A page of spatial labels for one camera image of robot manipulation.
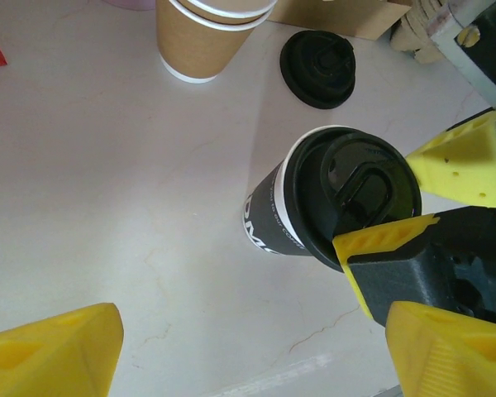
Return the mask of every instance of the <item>brown paper cup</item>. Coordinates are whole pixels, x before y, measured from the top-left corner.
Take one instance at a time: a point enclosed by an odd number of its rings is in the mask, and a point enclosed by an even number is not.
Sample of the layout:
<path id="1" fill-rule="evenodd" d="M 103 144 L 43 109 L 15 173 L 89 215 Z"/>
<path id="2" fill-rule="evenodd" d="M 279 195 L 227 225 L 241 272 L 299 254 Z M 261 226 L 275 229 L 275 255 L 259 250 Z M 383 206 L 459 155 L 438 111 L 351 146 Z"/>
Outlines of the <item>brown paper cup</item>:
<path id="1" fill-rule="evenodd" d="M 206 83 L 226 67 L 271 11 L 250 23 L 227 25 L 200 17 L 178 0 L 156 0 L 156 38 L 162 62 L 179 79 Z"/>

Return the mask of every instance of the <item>white cup rim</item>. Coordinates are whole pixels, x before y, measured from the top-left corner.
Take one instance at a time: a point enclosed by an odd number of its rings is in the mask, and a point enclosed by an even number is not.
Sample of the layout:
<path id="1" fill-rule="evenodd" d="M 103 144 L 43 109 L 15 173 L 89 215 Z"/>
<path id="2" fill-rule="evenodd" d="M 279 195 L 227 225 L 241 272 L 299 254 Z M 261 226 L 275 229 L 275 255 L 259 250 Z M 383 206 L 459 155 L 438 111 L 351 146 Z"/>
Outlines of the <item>white cup rim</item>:
<path id="1" fill-rule="evenodd" d="M 164 59 L 162 54 L 160 54 L 160 60 L 162 61 L 162 64 L 164 64 L 165 68 L 177 79 L 180 79 L 182 81 L 185 81 L 186 83 L 191 83 L 191 84 L 203 84 L 207 83 L 209 81 L 212 81 L 217 77 L 215 74 L 212 77 L 204 77 L 204 78 L 197 78 L 197 77 L 190 77 L 186 76 L 185 74 L 180 73 L 177 69 L 175 69 L 173 66 L 169 65 L 167 61 Z"/>
<path id="2" fill-rule="evenodd" d="M 260 25 L 264 21 L 266 21 L 266 19 L 269 17 L 269 15 L 273 9 L 273 8 L 271 8 L 265 14 L 263 14 L 261 17 L 257 18 L 255 21 L 248 22 L 248 23 L 242 23 L 240 25 L 226 25 L 223 23 L 209 21 L 206 18 L 200 17 L 199 15 L 195 14 L 194 12 L 189 11 L 186 7 L 184 7 L 182 4 L 180 4 L 178 2 L 178 0 L 169 0 L 169 2 L 173 5 L 173 7 L 175 7 L 177 10 L 182 12 L 187 18 L 195 21 L 199 25 L 210 27 L 210 28 L 215 29 L 217 31 L 248 31 L 248 30 L 253 29 L 256 26 Z"/>
<path id="3" fill-rule="evenodd" d="M 213 15 L 217 15 L 219 17 L 240 19 L 240 18 L 257 17 L 258 15 L 261 15 L 262 13 L 271 10 L 272 8 L 274 8 L 275 4 L 277 3 L 277 0 L 272 0 L 271 2 L 268 3 L 268 5 L 260 8 L 259 10 L 240 11 L 240 12 L 219 10 L 206 4 L 203 0 L 188 0 L 188 2 L 193 4 L 195 7 L 200 8 L 201 10 L 209 12 Z"/>

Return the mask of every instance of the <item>hole in yellow part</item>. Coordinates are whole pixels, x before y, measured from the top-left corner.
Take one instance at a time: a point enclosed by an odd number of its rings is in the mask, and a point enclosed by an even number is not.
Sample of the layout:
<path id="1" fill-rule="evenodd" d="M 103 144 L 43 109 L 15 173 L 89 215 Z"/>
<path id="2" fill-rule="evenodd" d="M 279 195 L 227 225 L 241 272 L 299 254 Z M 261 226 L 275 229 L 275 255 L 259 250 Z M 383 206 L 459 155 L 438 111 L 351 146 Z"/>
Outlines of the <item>hole in yellow part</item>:
<path id="1" fill-rule="evenodd" d="M 496 335 L 463 337 L 463 342 L 475 349 L 489 361 L 496 361 Z"/>
<path id="2" fill-rule="evenodd" d="M 0 342 L 0 370 L 11 370 L 19 366 L 41 347 L 42 343 L 36 342 Z"/>

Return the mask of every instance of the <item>yellow 3d printed part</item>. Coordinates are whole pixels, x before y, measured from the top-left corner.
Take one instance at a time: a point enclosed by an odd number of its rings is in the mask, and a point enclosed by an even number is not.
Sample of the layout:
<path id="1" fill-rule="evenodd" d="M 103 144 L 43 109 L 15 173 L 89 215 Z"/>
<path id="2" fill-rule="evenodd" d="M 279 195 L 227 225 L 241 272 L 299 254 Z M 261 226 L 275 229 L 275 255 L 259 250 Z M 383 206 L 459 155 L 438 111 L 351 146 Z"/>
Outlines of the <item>yellow 3d printed part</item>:
<path id="1" fill-rule="evenodd" d="M 406 160 L 422 190 L 496 207 L 496 112 L 442 132 Z"/>
<path id="2" fill-rule="evenodd" d="M 496 324 L 395 302 L 386 337 L 404 397 L 496 397 Z"/>
<path id="3" fill-rule="evenodd" d="M 434 214 L 430 213 L 421 217 L 384 223 L 334 237 L 332 245 L 336 250 L 340 266 L 355 291 L 356 298 L 366 316 L 373 318 L 364 295 L 360 291 L 360 286 L 349 268 L 347 263 L 349 258 L 355 255 L 395 251 L 423 233 L 428 226 L 438 222 L 439 218 L 434 218 Z"/>
<path id="4" fill-rule="evenodd" d="M 0 332 L 0 396 L 106 396 L 122 342 L 114 304 Z"/>

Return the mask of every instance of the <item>black paper cup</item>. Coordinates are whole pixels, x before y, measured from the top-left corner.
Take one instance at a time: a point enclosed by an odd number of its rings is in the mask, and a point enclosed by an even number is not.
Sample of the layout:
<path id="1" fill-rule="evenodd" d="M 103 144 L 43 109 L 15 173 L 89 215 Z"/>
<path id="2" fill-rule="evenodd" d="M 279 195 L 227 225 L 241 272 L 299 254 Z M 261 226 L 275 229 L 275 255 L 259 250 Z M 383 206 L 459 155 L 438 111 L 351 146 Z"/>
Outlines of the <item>black paper cup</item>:
<path id="1" fill-rule="evenodd" d="M 377 136 L 325 126 L 303 135 L 255 188 L 243 211 L 246 235 L 260 249 L 315 256 L 341 271 L 332 238 L 421 214 L 406 160 Z"/>

